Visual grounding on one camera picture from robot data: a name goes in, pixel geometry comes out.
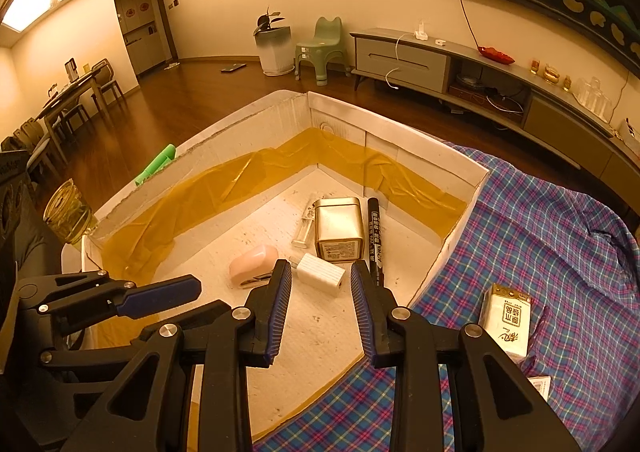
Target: drawer handle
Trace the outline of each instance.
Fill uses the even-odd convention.
[[[429,71],[429,66],[425,66],[423,64],[418,64],[416,62],[409,62],[408,60],[396,59],[394,57],[388,57],[385,55],[379,55],[377,53],[369,53],[369,58],[375,59],[383,59],[383,62],[393,62],[394,64],[405,64],[413,67],[414,69],[426,69]]]

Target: green plastic chair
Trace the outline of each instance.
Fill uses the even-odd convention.
[[[347,50],[342,39],[340,17],[327,20],[320,17],[316,22],[316,34],[306,42],[296,44],[296,80],[300,80],[300,61],[308,60],[316,68],[316,84],[326,85],[326,63],[332,58],[342,57],[344,73],[349,76],[351,68],[347,63]]]

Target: red leaf-shaped dish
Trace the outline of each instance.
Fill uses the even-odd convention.
[[[494,62],[499,62],[500,64],[509,65],[515,62],[515,60],[509,55],[503,53],[502,51],[498,51],[494,47],[480,46],[478,47],[478,51],[483,57],[488,58],[489,60],[493,60]]]

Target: tin lid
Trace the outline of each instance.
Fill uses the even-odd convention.
[[[327,197],[316,201],[318,207],[340,207],[347,205],[357,205],[360,208],[360,200],[357,197]]]
[[[511,288],[508,288],[507,286],[502,286],[500,284],[492,285],[491,294],[501,296],[504,298],[513,298],[514,300],[519,300],[521,302],[526,302],[527,304],[531,304],[531,297],[526,293],[519,292],[516,289],[511,289]]]

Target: wooden floor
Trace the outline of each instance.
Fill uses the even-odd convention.
[[[366,80],[357,92],[353,77],[329,72],[329,83],[316,86],[314,71],[267,77],[260,64],[249,62],[235,73],[221,73],[224,62],[183,62],[170,70],[144,76],[128,106],[110,107],[111,121],[94,116],[65,145],[68,167],[87,202],[97,210],[136,177],[169,143],[175,146],[258,98],[279,89],[315,91],[356,104],[459,145],[478,148],[514,164],[528,174],[589,193],[620,213],[620,200],[586,172],[580,172],[535,143],[470,112],[450,114],[437,100],[384,82]],[[60,185],[51,176],[40,189],[38,206]]]

